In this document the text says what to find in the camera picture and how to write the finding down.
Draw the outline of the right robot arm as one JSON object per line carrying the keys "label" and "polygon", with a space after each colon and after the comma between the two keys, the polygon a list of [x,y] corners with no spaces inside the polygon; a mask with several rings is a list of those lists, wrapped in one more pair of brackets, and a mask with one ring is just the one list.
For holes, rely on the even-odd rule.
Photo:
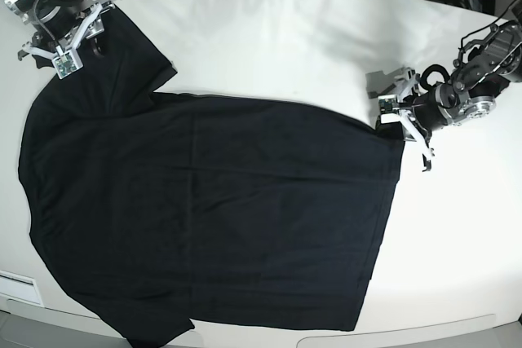
{"label": "right robot arm", "polygon": [[86,43],[98,58],[104,57],[100,35],[104,33],[102,15],[115,8],[111,1],[86,0],[3,0],[5,6],[24,24],[35,28],[31,40],[17,53],[18,60],[28,56],[44,59],[67,75],[82,67],[78,49]]}

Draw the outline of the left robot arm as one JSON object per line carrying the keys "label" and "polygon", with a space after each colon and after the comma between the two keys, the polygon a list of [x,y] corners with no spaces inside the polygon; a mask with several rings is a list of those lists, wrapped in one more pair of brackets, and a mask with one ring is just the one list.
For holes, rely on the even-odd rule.
{"label": "left robot arm", "polygon": [[421,74],[406,68],[390,86],[391,94],[378,98],[378,124],[399,123],[405,140],[422,146],[425,172],[434,158],[434,131],[486,117],[496,108],[496,98],[521,82],[521,0],[506,11],[512,20],[495,20],[485,27],[485,37],[461,40],[451,73],[439,64]]}

